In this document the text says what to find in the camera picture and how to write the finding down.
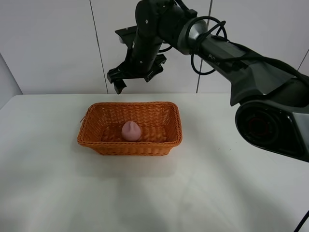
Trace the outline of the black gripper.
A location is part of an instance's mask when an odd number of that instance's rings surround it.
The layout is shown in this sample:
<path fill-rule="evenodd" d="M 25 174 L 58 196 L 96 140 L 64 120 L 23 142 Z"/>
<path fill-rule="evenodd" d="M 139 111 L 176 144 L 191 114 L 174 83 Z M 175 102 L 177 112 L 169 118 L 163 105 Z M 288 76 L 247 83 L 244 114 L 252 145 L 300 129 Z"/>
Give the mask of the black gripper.
<path fill-rule="evenodd" d="M 163 72 L 162 65 L 167 58 L 159 54 L 163 40 L 158 36 L 157 23 L 140 23 L 131 49 L 126 52 L 125 60 L 110 69 L 107 78 L 117 94 L 126 88 L 125 79 L 144 79 L 147 83 Z"/>

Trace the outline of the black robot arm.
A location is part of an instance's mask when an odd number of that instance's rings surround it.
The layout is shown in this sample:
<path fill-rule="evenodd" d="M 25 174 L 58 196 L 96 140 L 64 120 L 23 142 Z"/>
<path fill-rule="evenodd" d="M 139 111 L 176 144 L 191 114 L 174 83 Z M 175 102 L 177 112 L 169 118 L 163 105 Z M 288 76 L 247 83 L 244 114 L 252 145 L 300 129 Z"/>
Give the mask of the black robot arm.
<path fill-rule="evenodd" d="M 107 73 L 117 93 L 126 79 L 150 81 L 166 62 L 162 44 L 199 56 L 231 84 L 240 135 L 260 149 L 309 160 L 309 78 L 290 65 L 230 41 L 225 22 L 197 16 L 180 0 L 142 0 L 136 26 L 117 30 L 125 60 Z"/>

